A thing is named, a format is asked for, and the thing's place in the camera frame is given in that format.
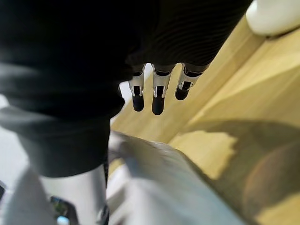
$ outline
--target wooden floor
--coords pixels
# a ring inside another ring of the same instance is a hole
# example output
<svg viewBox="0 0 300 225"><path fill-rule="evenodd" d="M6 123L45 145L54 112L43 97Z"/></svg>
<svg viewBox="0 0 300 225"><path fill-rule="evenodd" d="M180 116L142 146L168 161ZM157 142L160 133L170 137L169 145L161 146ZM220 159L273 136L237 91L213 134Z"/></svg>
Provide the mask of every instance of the wooden floor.
<svg viewBox="0 0 300 225"><path fill-rule="evenodd" d="M257 37L243 18L185 101L165 110L128 105L113 130L169 143L194 161L209 184L249 222L300 224L300 30Z"/></svg>

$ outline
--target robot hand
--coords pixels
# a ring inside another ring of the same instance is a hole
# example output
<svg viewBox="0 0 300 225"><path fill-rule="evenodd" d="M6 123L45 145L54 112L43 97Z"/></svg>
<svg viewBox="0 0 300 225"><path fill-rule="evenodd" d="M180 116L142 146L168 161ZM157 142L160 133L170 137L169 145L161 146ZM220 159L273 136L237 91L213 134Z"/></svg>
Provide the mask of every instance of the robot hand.
<svg viewBox="0 0 300 225"><path fill-rule="evenodd" d="M161 66L152 64L153 67L153 102L152 111L155 115L160 115L164 110L165 94L169 86L172 70L175 64ZM178 100L184 100L188 92L193 87L200 75L208 68L206 66L197 66L190 63L182 64L182 71L178 80L178 86L175 96ZM136 111L144 108L144 73L145 64L133 66L134 76L129 81L129 87L132 93L132 104Z"/></svg>

